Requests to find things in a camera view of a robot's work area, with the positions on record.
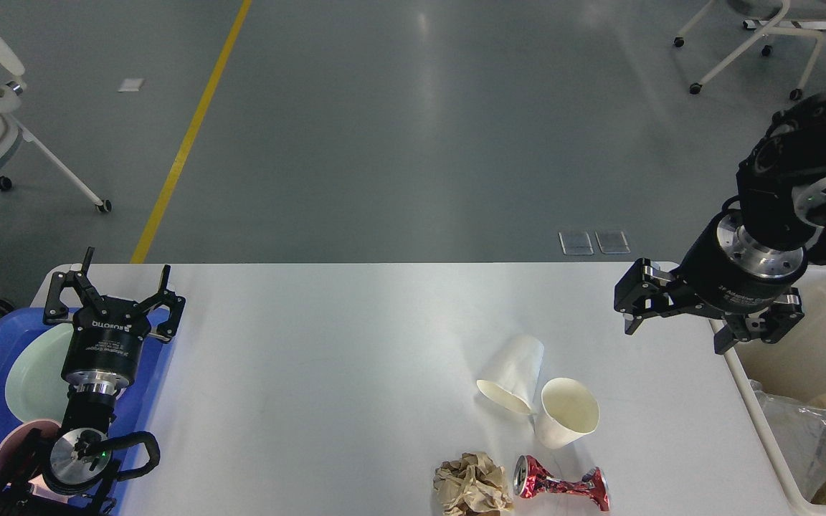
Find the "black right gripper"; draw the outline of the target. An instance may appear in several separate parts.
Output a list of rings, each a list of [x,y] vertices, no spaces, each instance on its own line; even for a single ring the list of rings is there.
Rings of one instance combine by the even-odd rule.
[[[760,244],[740,214],[718,214],[698,236],[675,271],[647,258],[635,260],[614,290],[614,310],[632,335],[652,317],[696,315],[724,326],[714,335],[716,355],[737,343],[779,343],[805,317],[799,288],[807,270],[805,249]],[[761,311],[757,314],[743,315]]]

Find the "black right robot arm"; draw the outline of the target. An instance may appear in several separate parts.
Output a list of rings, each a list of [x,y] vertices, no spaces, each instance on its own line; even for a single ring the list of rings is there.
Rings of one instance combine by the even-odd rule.
[[[736,185],[678,267],[640,258],[619,279],[624,333],[653,317],[723,320],[713,339],[723,355],[737,343],[777,343],[803,319],[794,284],[826,265],[826,92],[773,114]]]

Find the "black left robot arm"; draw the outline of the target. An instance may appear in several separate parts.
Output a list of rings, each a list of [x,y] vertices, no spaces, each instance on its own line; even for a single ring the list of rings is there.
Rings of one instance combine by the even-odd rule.
[[[71,330],[60,378],[67,405],[55,435],[27,432],[0,470],[0,515],[108,515],[117,483],[160,464],[148,431],[114,434],[122,392],[136,382],[148,338],[174,339],[186,298],[169,285],[170,265],[144,300],[106,296],[90,281],[94,249],[79,270],[50,277],[42,323]]]

